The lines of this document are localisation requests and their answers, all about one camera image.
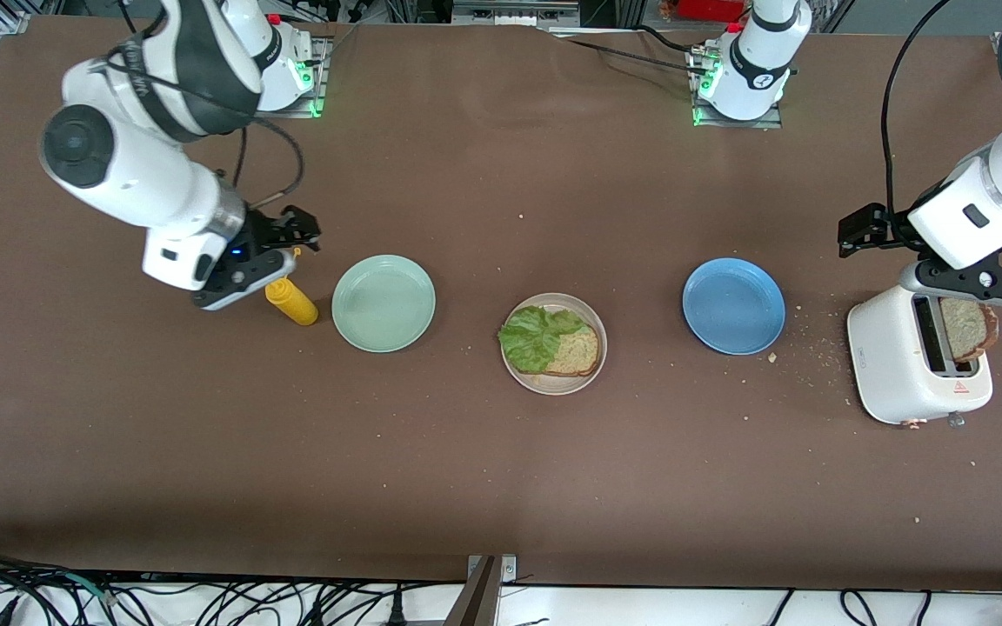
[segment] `yellow bottle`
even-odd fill
[[[289,278],[278,278],[267,284],[266,298],[300,326],[310,327],[320,317],[315,304]]]

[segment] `bread slice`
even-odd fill
[[[559,338],[559,352],[544,374],[549,377],[588,377],[597,369],[600,352],[597,333],[585,327],[580,332]]]
[[[939,298],[939,305],[954,362],[964,364],[976,360],[995,345],[999,338],[999,321],[991,306],[957,297]]]

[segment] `lettuce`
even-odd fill
[[[525,306],[509,318],[498,340],[509,365],[525,374],[543,373],[559,353],[559,338],[585,328],[572,310],[546,312],[539,306]]]

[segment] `brown table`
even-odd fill
[[[261,296],[199,312],[140,272],[141,230],[41,171],[60,75],[120,36],[37,17],[0,49],[0,552],[457,578],[508,551],[534,582],[1002,588],[1002,338],[963,431],[874,423],[848,362],[847,309],[912,259],[834,243],[883,197],[900,39],[812,36],[764,132],[692,127],[675,72],[532,29],[359,28],[324,117],[286,122],[311,167],[292,201],[326,229],[294,276],[324,318],[300,328]],[[987,40],[916,43],[892,127],[906,203],[1002,129]],[[294,162],[250,135],[254,198]],[[229,168],[235,145],[191,154]],[[374,253],[437,285],[402,353],[360,353],[330,322],[335,281]],[[683,324],[685,276],[724,254],[784,289],[775,364]],[[526,392],[498,357],[505,314],[545,290],[609,329],[573,397]]]

